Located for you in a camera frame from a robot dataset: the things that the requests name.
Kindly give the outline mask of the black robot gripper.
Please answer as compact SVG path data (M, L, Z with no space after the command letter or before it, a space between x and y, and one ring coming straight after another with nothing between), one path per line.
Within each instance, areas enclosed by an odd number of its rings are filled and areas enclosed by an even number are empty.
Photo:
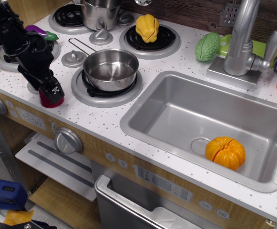
M60 83L54 79L50 64L53 54L43 36L36 32L6 32L3 34L5 53L18 63L18 71L51 103L64 97Z

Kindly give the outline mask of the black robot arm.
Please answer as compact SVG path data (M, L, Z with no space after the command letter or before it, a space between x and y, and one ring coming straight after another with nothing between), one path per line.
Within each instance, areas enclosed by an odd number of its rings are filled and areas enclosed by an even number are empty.
M50 70L54 56L47 41L27 31L6 0L0 0L0 45L18 62L18 71L39 92L43 106L56 107L64 101L62 87Z

